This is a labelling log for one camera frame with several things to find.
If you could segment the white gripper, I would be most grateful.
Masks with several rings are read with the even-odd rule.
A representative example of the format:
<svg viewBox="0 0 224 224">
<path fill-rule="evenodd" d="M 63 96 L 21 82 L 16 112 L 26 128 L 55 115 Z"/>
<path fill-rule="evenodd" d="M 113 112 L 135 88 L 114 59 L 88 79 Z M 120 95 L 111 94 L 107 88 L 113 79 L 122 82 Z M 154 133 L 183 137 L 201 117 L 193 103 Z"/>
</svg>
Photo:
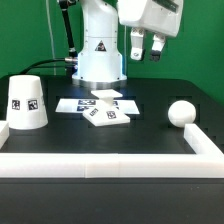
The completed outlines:
<svg viewBox="0 0 224 224">
<path fill-rule="evenodd" d="M 183 0 L 118 0 L 118 16 L 122 25 L 131 29 L 131 58 L 143 59 L 145 30 L 155 34 L 150 60 L 158 62 L 166 43 L 165 36 L 176 37 L 179 32 Z"/>
</svg>

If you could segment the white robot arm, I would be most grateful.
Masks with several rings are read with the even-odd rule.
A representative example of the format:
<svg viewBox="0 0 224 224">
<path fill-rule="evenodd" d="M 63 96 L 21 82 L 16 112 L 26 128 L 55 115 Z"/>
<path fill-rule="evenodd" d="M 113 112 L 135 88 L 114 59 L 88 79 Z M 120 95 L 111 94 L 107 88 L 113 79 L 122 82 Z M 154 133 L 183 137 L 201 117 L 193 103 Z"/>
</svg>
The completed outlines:
<svg viewBox="0 0 224 224">
<path fill-rule="evenodd" d="M 131 29 L 131 58 L 143 58 L 144 36 L 153 34 L 150 59 L 159 61 L 168 37 L 179 32 L 184 0 L 117 0 L 112 7 L 103 0 L 80 0 L 84 18 L 84 46 L 78 54 L 75 84 L 90 88 L 122 85 L 122 55 L 117 49 L 118 26 Z"/>
</svg>

